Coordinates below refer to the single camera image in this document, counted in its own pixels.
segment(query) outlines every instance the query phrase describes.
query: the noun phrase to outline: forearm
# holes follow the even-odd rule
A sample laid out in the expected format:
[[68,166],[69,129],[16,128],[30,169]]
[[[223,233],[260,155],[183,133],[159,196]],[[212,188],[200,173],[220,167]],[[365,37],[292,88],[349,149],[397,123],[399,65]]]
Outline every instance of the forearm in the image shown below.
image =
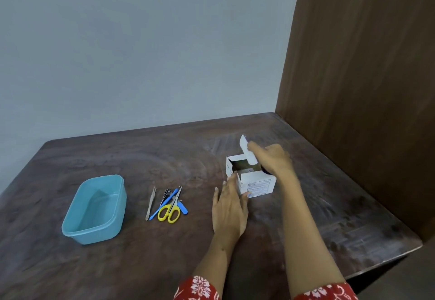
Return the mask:
[[194,276],[208,280],[221,297],[228,265],[238,238],[237,230],[227,229],[215,233],[207,253],[193,272]]
[[325,246],[296,175],[278,176],[283,195],[284,250],[290,294],[345,281]]

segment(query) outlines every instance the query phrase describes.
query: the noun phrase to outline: red sleeve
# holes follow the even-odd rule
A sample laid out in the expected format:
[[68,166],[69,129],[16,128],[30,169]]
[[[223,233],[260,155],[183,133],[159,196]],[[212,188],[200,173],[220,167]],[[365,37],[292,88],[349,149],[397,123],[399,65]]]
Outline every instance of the red sleeve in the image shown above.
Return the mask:
[[347,283],[329,284],[313,291],[299,294],[294,300],[358,300]]
[[220,300],[216,289],[208,280],[200,276],[188,278],[180,284],[174,300]]

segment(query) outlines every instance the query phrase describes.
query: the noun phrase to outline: hand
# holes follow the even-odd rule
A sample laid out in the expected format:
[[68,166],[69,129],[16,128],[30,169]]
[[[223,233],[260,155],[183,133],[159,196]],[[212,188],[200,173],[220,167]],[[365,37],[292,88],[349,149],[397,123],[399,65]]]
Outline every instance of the hand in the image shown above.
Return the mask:
[[279,144],[272,144],[263,149],[257,143],[251,141],[247,144],[247,148],[252,151],[258,162],[274,176],[278,177],[281,173],[289,171],[295,173],[290,155]]
[[220,198],[219,189],[215,189],[213,208],[211,209],[215,234],[220,231],[235,231],[236,235],[240,237],[246,229],[249,192],[243,193],[242,198],[239,199],[236,180],[237,173],[233,173],[227,182],[224,181]]

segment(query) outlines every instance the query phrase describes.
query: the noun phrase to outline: turquoise container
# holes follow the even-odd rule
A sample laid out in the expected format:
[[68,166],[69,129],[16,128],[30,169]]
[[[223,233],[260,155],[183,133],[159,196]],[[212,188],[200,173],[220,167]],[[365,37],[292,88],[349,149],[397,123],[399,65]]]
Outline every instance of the turquoise container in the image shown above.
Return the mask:
[[90,178],[77,190],[62,233],[83,245],[113,238],[121,230],[126,203],[122,176]]

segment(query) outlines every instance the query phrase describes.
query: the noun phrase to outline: wooden table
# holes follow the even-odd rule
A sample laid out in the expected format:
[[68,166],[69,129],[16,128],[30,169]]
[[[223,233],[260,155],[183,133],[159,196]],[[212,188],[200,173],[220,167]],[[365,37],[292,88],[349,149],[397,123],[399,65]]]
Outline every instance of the wooden table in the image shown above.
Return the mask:
[[[294,162],[314,220],[347,278],[397,259],[420,239],[274,113],[47,142],[0,200],[0,298],[171,299],[213,236],[211,201],[225,157],[245,134],[280,143]],[[119,174],[127,208],[115,238],[82,246],[60,227],[80,183]],[[145,221],[164,189],[183,185],[189,214]],[[288,299],[280,191],[249,201],[249,219],[224,298]]]

